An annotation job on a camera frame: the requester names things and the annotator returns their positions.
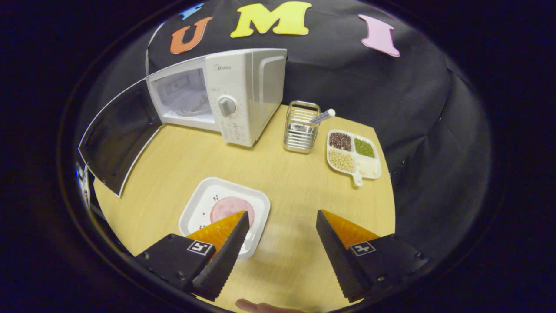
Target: straw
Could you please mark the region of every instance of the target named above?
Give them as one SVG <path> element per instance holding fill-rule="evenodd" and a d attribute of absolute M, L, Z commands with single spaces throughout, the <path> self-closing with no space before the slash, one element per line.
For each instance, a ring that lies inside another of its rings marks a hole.
<path fill-rule="evenodd" d="M 326 120 L 331 118 L 332 116 L 336 115 L 336 111 L 334 109 L 328 109 L 325 112 L 321 113 L 319 116 L 315 117 L 314 119 L 310 120 L 310 123 L 318 123 L 322 120 Z"/>

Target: pink ham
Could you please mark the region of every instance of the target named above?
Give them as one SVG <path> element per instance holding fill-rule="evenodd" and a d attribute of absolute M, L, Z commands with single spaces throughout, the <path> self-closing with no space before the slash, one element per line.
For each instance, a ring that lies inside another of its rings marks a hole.
<path fill-rule="evenodd" d="M 210 212 L 210 222 L 214 223 L 239 211 L 247 211 L 247 215 L 249 215 L 249 227 L 251 227 L 255 219 L 253 206 L 250 205 L 249 202 L 237 197 L 227 197 L 216 202 Z"/>

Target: white plate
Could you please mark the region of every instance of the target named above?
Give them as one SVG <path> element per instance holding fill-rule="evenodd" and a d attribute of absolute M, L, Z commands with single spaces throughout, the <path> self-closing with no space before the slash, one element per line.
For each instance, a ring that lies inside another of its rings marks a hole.
<path fill-rule="evenodd" d="M 351 138 L 351 150 L 350 151 L 341 150 L 330 146 L 330 134 L 332 133 L 342 133 L 348 135 Z M 355 138 L 370 144 L 371 147 L 373 148 L 375 157 L 371 158 L 370 156 L 357 153 L 357 151 L 355 150 L 355 140 L 354 140 Z M 338 151 L 339 153 L 342 154 L 351 155 L 354 161 L 354 171 L 347 172 L 345 170 L 339 169 L 334 165 L 332 165 L 329 158 L 329 153 L 331 151 Z M 356 134 L 348 133 L 347 131 L 343 131 L 343 130 L 332 129 L 328 132 L 328 136 L 326 137 L 326 161 L 328 161 L 330 167 L 337 170 L 338 172 L 342 172 L 353 176 L 353 182 L 359 187 L 363 186 L 363 178 L 377 179 L 382 174 L 382 168 L 380 166 L 380 160 L 379 160 L 379 153 L 376 150 L 375 144 L 368 138 Z"/>
<path fill-rule="evenodd" d="M 243 199 L 253 207 L 254 220 L 240 249 L 238 260 L 244 260 L 255 253 L 262 231 L 269 216 L 270 200 L 262 192 L 226 180 L 209 177 L 203 179 L 193 192 L 181 214 L 178 228 L 183 236 L 198 231 L 211 224 L 210 214 L 214 205 L 227 197 Z"/>

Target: yellow letter m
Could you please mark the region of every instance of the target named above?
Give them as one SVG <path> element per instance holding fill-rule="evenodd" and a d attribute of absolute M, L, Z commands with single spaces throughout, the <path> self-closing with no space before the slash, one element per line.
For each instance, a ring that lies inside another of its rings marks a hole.
<path fill-rule="evenodd" d="M 284 2 L 272 12 L 260 3 L 241 7 L 237 9 L 241 13 L 237 28 L 230 36 L 236 38 L 251 35 L 251 22 L 259 33 L 266 33 L 276 21 L 279 21 L 278 26 L 272 29 L 276 34 L 306 35 L 309 29 L 305 27 L 305 11 L 310 7 L 311 3 L 299 1 Z"/>

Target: wire basket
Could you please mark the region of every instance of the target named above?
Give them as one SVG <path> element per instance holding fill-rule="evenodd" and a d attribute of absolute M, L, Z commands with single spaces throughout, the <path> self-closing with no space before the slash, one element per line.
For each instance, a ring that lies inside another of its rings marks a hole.
<path fill-rule="evenodd" d="M 320 114 L 317 104 L 292 101 L 287 108 L 284 128 L 284 149 L 299 153 L 309 153 L 315 144 L 320 122 L 311 123 Z"/>

